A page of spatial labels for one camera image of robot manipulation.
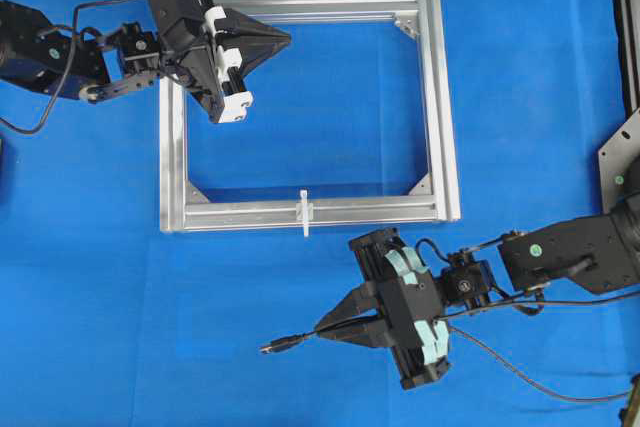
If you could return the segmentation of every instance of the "metal bracket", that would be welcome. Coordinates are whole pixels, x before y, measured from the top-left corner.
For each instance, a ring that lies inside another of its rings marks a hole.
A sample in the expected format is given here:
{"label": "metal bracket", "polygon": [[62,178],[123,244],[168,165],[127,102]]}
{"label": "metal bracket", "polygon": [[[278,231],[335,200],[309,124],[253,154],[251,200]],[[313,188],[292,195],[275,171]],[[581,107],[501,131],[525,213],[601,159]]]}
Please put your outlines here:
{"label": "metal bracket", "polygon": [[416,26],[418,25],[417,15],[396,15],[394,19],[393,25],[398,27],[410,39],[416,40],[418,37],[418,31],[416,30]]}
{"label": "metal bracket", "polygon": [[428,175],[409,195],[217,203],[188,177],[184,89],[160,85],[160,230],[268,229],[454,221],[460,194],[440,0],[213,0],[271,24],[399,22],[415,38],[421,72]]}
{"label": "metal bracket", "polygon": [[208,204],[209,199],[197,187],[194,187],[190,181],[187,181],[187,194],[190,204]]}
{"label": "metal bracket", "polygon": [[635,111],[598,151],[602,210],[609,213],[623,194],[624,174],[640,155],[640,111]]}
{"label": "metal bracket", "polygon": [[431,175],[427,174],[409,191],[409,195],[431,195]]}

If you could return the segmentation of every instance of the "black metal part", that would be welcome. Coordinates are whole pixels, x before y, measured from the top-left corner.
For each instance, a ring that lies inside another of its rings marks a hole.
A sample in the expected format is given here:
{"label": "black metal part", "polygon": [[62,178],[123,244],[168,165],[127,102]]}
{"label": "black metal part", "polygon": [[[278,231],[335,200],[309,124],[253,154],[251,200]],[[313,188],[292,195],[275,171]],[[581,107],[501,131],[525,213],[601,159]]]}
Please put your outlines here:
{"label": "black metal part", "polygon": [[447,306],[464,304],[467,309],[487,305],[489,292],[496,281],[486,260],[476,261],[472,252],[449,254],[449,267],[442,269],[439,278]]}
{"label": "black metal part", "polygon": [[123,78],[88,90],[90,102],[102,102],[154,85],[163,75],[160,69],[161,47],[152,32],[143,32],[140,24],[123,24],[105,40],[104,50],[116,49]]}
{"label": "black metal part", "polygon": [[640,0],[613,0],[624,105],[629,117],[640,102]]}
{"label": "black metal part", "polygon": [[[378,230],[352,240],[349,247],[358,260],[365,283],[323,317],[316,331],[320,330],[318,335],[330,340],[390,347],[401,374],[401,385],[410,389],[440,379],[450,364],[445,356],[425,365],[415,322],[425,320],[432,328],[434,318],[444,312],[444,304],[429,271],[414,272],[416,284],[407,284],[385,258],[391,250],[400,252],[405,246],[396,229]],[[331,328],[374,308],[375,316],[358,317],[353,325]]]}
{"label": "black metal part", "polygon": [[217,122],[224,110],[211,43],[207,42],[205,19],[198,0],[148,0],[158,26],[158,39],[189,77],[187,89]]}
{"label": "black metal part", "polygon": [[498,249],[515,290],[568,277],[593,294],[640,282],[640,194],[608,215],[559,222]]}
{"label": "black metal part", "polygon": [[216,20],[216,43],[224,50],[239,49],[242,65],[239,74],[246,77],[251,71],[291,43],[286,32],[258,22],[240,12],[225,8],[226,18]]}
{"label": "black metal part", "polygon": [[[71,39],[60,32],[38,35],[51,25],[39,10],[0,2],[1,79],[32,92],[53,93],[64,72]],[[60,97],[78,99],[84,87],[107,83],[102,52],[94,40],[87,40],[76,49]]]}

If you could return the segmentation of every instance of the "black cable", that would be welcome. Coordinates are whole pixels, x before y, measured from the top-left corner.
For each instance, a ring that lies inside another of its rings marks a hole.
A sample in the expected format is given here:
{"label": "black cable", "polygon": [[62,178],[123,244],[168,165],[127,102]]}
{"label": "black cable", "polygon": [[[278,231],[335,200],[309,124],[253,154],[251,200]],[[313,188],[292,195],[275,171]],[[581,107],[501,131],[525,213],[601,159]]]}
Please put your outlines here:
{"label": "black cable", "polygon": [[491,347],[489,347],[488,345],[486,345],[484,342],[482,342],[479,339],[476,339],[474,336],[472,336],[471,334],[468,334],[456,327],[453,326],[449,326],[449,329],[452,332],[455,332],[457,334],[460,334],[462,337],[464,337],[465,339],[473,342],[474,344],[476,344],[478,347],[482,348],[483,350],[485,350],[486,352],[488,352],[491,356],[493,356],[498,362],[500,362],[504,367],[506,367],[507,369],[509,369],[511,372],[513,372],[514,374],[516,374],[518,377],[520,377],[522,380],[524,380],[527,384],[529,384],[530,386],[538,389],[540,392],[543,392],[544,394],[547,394],[550,397],[553,397],[555,399],[558,400],[562,400],[564,402],[573,402],[573,403],[577,403],[577,404],[596,404],[596,403],[602,403],[602,402],[611,402],[612,400],[618,400],[618,399],[624,399],[625,397],[627,397],[629,395],[629,392],[623,392],[620,394],[613,394],[613,395],[606,395],[604,397],[586,397],[586,398],[582,398],[582,397],[569,397],[567,395],[562,395],[562,394],[558,394],[557,392],[554,392],[553,390],[545,387],[544,385],[539,384],[538,382],[536,382],[535,380],[529,378],[524,372],[522,372],[521,370],[519,370],[516,366],[514,366],[511,362],[509,362],[507,359],[505,359],[504,357],[502,357],[500,354],[498,354],[495,350],[493,350]]}
{"label": "black cable", "polygon": [[68,25],[64,24],[54,24],[49,27],[45,27],[44,29],[40,29],[36,32],[36,37],[46,37],[49,34],[53,34],[54,32],[59,32],[61,30],[66,30],[67,32],[73,32],[73,29]]}
{"label": "black cable", "polygon": [[487,242],[483,242],[482,244],[474,245],[473,247],[467,247],[466,249],[462,249],[463,252],[477,252],[478,250],[486,249],[487,247],[491,247],[494,244],[499,243],[502,240],[502,237],[498,237],[496,239],[489,240]]}
{"label": "black cable", "polygon": [[516,305],[550,305],[550,306],[569,306],[569,307],[584,307],[594,305],[604,305],[611,302],[618,302],[620,300],[630,299],[632,297],[640,296],[640,290],[637,292],[629,292],[628,294],[617,295],[615,297],[609,297],[608,299],[599,300],[507,300],[501,302],[494,302],[484,307],[478,307],[476,309],[463,310],[449,315],[441,315],[437,320],[451,320],[464,315],[473,315],[479,312],[485,312],[488,310],[501,309],[504,307],[513,307]]}
{"label": "black cable", "polygon": [[53,109],[53,106],[58,100],[58,96],[60,95],[60,92],[62,91],[62,88],[64,87],[64,84],[67,81],[67,78],[69,77],[69,73],[71,72],[71,66],[73,65],[73,59],[76,54],[76,46],[78,42],[78,15],[80,14],[80,11],[83,9],[88,9],[90,7],[101,7],[105,5],[124,4],[125,2],[130,2],[130,1],[132,0],[100,0],[96,2],[87,2],[84,4],[77,5],[76,8],[73,9],[73,23],[71,26],[71,43],[69,46],[69,57],[67,57],[67,64],[65,65],[64,71],[62,73],[62,77],[60,77],[60,81],[58,82],[58,87],[56,87],[56,90],[51,96],[51,99],[49,99],[49,103],[47,104],[47,107],[44,109],[44,112],[42,113],[40,120],[38,121],[36,126],[33,127],[32,129],[22,129],[20,127],[16,127],[15,125],[3,119],[2,117],[0,117],[0,123],[5,125],[9,129],[13,130],[14,132],[17,132],[22,135],[33,135],[40,132],[40,130],[42,130],[42,127],[44,127],[44,124],[47,121],[47,118],[49,118],[51,109]]}
{"label": "black cable", "polygon": [[[494,285],[493,290],[495,290],[496,292],[498,292],[498,294],[500,294],[500,297],[502,297],[503,301],[513,301],[524,295],[524,292],[523,292],[518,295],[510,296],[497,285]],[[536,296],[536,300],[545,300],[544,293],[542,292],[542,290],[536,291],[535,296]],[[523,313],[524,315],[533,317],[535,315],[538,315],[540,312],[542,312],[542,310],[544,309],[544,305],[538,305],[537,307],[525,307],[524,305],[514,305],[513,308],[516,309],[518,312]]]}
{"label": "black cable", "polygon": [[436,243],[435,243],[433,240],[431,240],[431,239],[429,239],[429,238],[427,238],[427,237],[424,237],[424,238],[420,239],[420,240],[416,243],[416,246],[415,246],[415,250],[416,250],[416,252],[418,253],[418,257],[420,257],[420,260],[422,260],[422,256],[420,255],[420,244],[422,244],[423,242],[424,242],[425,244],[427,244],[429,247],[431,247],[431,249],[433,250],[433,252],[438,256],[438,258],[439,258],[440,260],[442,260],[443,262],[446,262],[447,264],[449,264],[449,263],[450,263],[450,262],[449,262],[449,259],[447,259],[447,258],[444,256],[444,254],[440,251],[440,249],[438,248],[438,246],[436,245]]}

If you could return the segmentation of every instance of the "aluminum frame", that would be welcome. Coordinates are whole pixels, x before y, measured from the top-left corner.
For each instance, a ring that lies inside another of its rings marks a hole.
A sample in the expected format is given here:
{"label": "aluminum frame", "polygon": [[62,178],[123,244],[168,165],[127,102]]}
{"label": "aluminum frame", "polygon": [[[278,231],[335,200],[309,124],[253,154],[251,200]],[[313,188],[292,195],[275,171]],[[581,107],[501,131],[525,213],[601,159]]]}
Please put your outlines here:
{"label": "aluminum frame", "polygon": [[214,0],[270,24],[394,22],[416,40],[421,68],[427,172],[408,195],[215,203],[188,177],[185,91],[160,82],[160,230],[267,229],[460,219],[440,0]]}

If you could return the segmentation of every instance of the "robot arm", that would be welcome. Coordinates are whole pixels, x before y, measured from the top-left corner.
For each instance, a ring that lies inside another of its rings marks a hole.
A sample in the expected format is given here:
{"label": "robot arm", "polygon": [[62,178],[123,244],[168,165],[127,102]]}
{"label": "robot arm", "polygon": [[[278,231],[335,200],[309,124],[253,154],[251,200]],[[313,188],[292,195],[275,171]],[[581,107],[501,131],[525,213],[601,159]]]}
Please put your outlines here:
{"label": "robot arm", "polygon": [[[80,8],[114,3],[120,1],[78,6],[74,20]],[[289,45],[290,36],[213,0],[148,3],[157,33],[135,22],[102,35],[90,27],[77,32],[75,25],[52,25],[40,11],[0,2],[0,78],[56,98],[97,103],[166,76],[184,86],[212,122],[243,120],[253,103],[244,78]],[[85,39],[87,34],[93,38]],[[118,81],[111,80],[104,62],[110,50],[117,51]]]}

